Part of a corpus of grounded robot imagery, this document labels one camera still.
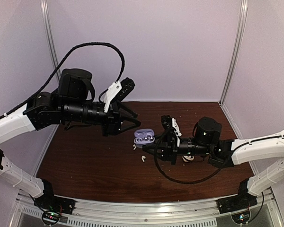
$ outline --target wooden table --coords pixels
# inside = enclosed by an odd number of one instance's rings
[[[139,114],[141,128],[163,132],[160,117],[177,119],[183,137],[191,137],[194,124],[203,116],[223,125],[221,139],[235,134],[217,103],[147,103],[127,105]],[[248,163],[223,169],[212,179],[199,184],[183,185],[165,179],[156,169],[153,157],[140,149],[133,150],[131,130],[118,136],[102,137],[101,127],[74,128],[59,126],[44,157],[38,177],[52,182],[58,195],[110,202],[187,201],[237,193],[239,183],[253,175]],[[146,156],[145,163],[141,156]],[[201,158],[184,164],[160,162],[171,177],[193,181],[216,170]]]

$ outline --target white bracket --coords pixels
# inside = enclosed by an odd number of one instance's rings
[[[107,113],[110,102],[114,99],[114,97],[119,93],[119,91],[122,89],[121,83],[118,80],[117,82],[114,82],[111,86],[108,87],[107,92],[104,95],[103,102],[105,103],[104,106],[104,112]]]
[[[175,129],[175,134],[177,136],[177,147],[180,147],[180,136],[182,136],[182,133],[180,132],[180,128],[175,118],[172,118],[172,127]]]

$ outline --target white backdrop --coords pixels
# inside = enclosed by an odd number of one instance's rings
[[[248,2],[246,30],[225,105],[243,138],[284,129],[284,0]],[[262,171],[274,161],[255,163]],[[284,218],[284,181],[273,190]]]
[[[53,71],[39,0],[0,0],[0,115],[44,84]],[[57,81],[47,91],[57,87]],[[0,148],[17,166],[34,173],[52,127],[18,136]],[[8,224],[18,190],[0,179],[0,227]]]
[[[229,68],[239,0],[55,0],[48,2],[60,61],[83,42],[110,42],[125,56],[134,101],[219,101]],[[106,47],[74,52],[62,68],[93,73],[97,95],[120,70]]]

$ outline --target black cable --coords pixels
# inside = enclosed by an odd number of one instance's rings
[[[100,95],[99,95],[99,102],[103,103],[103,101],[101,100],[101,97],[107,92],[108,89],[104,90]]]
[[[176,183],[181,183],[181,184],[196,184],[196,183],[201,183],[201,182],[207,181],[208,179],[210,179],[210,178],[212,178],[213,176],[217,175],[217,174],[225,167],[225,165],[230,161],[231,155],[229,155],[229,156],[227,157],[227,159],[224,161],[224,163],[222,164],[222,166],[221,166],[220,168],[218,168],[216,171],[214,171],[212,174],[210,174],[209,176],[207,176],[207,177],[205,177],[205,178],[203,178],[203,179],[196,180],[196,181],[180,181],[180,180],[174,179],[174,178],[172,178],[172,177],[166,175],[166,173],[160,168],[160,165],[159,165],[159,163],[158,163],[157,151],[158,151],[159,145],[160,145],[160,143],[162,142],[163,138],[164,138],[171,130],[174,131],[174,128],[168,128],[168,129],[166,129],[166,130],[163,132],[163,134],[162,134],[161,137],[159,138],[159,140],[158,140],[158,142],[157,142],[157,144],[156,144],[156,146],[155,146],[155,148],[154,148],[154,155],[153,155],[154,161],[155,161],[155,165],[156,165],[158,171],[159,171],[165,178],[167,178],[168,180],[173,181],[173,182],[176,182]],[[261,141],[261,140],[268,140],[268,139],[280,138],[280,137],[282,137],[282,136],[279,135],[279,136],[271,136],[271,137],[260,138],[260,139],[252,140],[251,143],[252,143],[252,142]],[[233,152],[235,152],[237,149],[239,149],[239,148],[241,148],[241,147],[243,147],[243,146],[245,146],[245,145],[247,145],[247,144],[249,144],[249,142],[246,142],[246,143],[243,143],[243,144],[237,146],[237,147],[233,150]]]
[[[262,208],[263,208],[263,205],[264,205],[264,193],[262,192],[262,204],[261,204],[261,207],[259,209],[259,211],[257,212],[257,214],[249,221],[246,222],[246,224],[249,224],[250,222],[252,222],[254,219],[256,219],[256,217],[259,215],[259,213],[261,212]]]
[[[81,47],[84,47],[84,46],[107,46],[107,47],[110,47],[112,49],[114,49],[120,56],[121,58],[121,70],[120,70],[120,73],[119,73],[119,76],[117,78],[116,81],[118,81],[124,71],[124,67],[125,67],[125,59],[124,59],[124,56],[123,54],[121,53],[121,51],[115,47],[114,45],[112,44],[109,44],[109,43],[99,43],[99,42],[91,42],[91,43],[84,43],[84,44],[79,44],[77,46],[74,46],[73,48],[71,48],[70,51],[67,52],[67,54],[63,57],[63,59],[61,60],[61,62],[58,64],[58,66],[54,69],[54,71],[51,73],[51,75],[49,76],[49,78],[47,79],[47,81],[35,92],[33,93],[28,99],[26,99],[25,101],[23,101],[22,103],[20,103],[19,105],[15,106],[13,109],[11,109],[10,111],[6,112],[6,115],[9,115],[11,114],[12,112],[16,111],[18,108],[20,108],[21,106],[23,106],[24,104],[28,103],[28,101],[32,98],[34,98],[36,95],[38,95],[48,84],[49,82],[51,81],[51,79],[54,77],[54,75],[56,74],[56,72],[59,70],[59,68],[62,66],[62,64],[65,62],[65,60],[70,56],[70,54],[78,49],[78,48],[81,48]],[[4,115],[1,115],[0,116],[0,119],[4,118],[5,117],[5,114]]]
[[[200,180],[196,180],[196,181],[180,181],[180,180],[177,180],[177,179],[174,179],[170,176],[167,176],[166,173],[160,168],[160,165],[158,163],[158,160],[157,160],[157,150],[158,150],[158,147],[159,147],[159,144],[161,143],[162,139],[171,131],[171,130],[174,130],[173,128],[168,128],[167,130],[164,131],[164,133],[162,134],[162,136],[159,138],[158,140],[158,143],[156,144],[156,147],[154,149],[154,161],[155,161],[155,165],[157,167],[157,169],[159,170],[159,172],[165,177],[167,178],[168,180],[170,181],[173,181],[173,182],[176,182],[176,183],[181,183],[181,184],[196,184],[196,183],[201,183],[201,182],[204,182],[204,181],[207,181],[208,179],[212,178],[213,176],[215,176],[217,173],[219,173],[223,168],[224,166],[226,165],[226,163],[231,159],[231,156],[229,156],[226,161],[223,163],[223,165],[217,169],[216,171],[214,171],[211,175],[203,178],[203,179],[200,179]]]

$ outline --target metal frame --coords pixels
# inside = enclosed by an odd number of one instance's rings
[[[56,68],[59,63],[57,59],[56,49],[53,43],[53,33],[52,33],[52,28],[51,28],[49,13],[48,13],[47,0],[41,0],[41,10],[42,10],[43,22],[44,22],[45,32],[47,36],[47,43],[48,43],[53,67]],[[59,82],[61,78],[60,69],[56,73],[56,78]]]
[[[231,79],[236,67],[236,63],[238,60],[238,56],[239,56],[239,50],[241,47],[241,42],[242,42],[242,38],[243,38],[243,34],[244,34],[244,30],[245,30],[245,25],[246,25],[246,19],[247,19],[247,12],[248,12],[248,0],[242,0],[241,2],[241,9],[240,9],[240,15],[239,15],[239,23],[238,23],[238,29],[237,29],[237,36],[236,36],[236,41],[235,41],[235,45],[233,48],[233,53],[232,53],[232,57],[231,57],[231,64],[229,66],[228,69],[228,74],[227,74],[227,78],[225,81],[225,85],[224,85],[224,89],[222,92],[222,96],[220,99],[220,105],[224,104],[225,98],[227,96],[230,84],[231,84]]]
[[[283,227],[275,197],[271,189],[265,190],[265,204],[275,227]],[[229,213],[219,214],[217,198],[165,202],[165,203],[112,203],[75,199],[76,205],[72,215],[64,215],[61,224],[68,226],[119,226],[119,227],[172,227],[187,226],[195,223],[209,223],[208,227],[217,226],[216,218],[227,216]],[[261,206],[262,196],[258,197]],[[33,205],[25,192],[20,191],[10,217],[9,226],[18,227],[22,214],[40,218],[42,212]]]

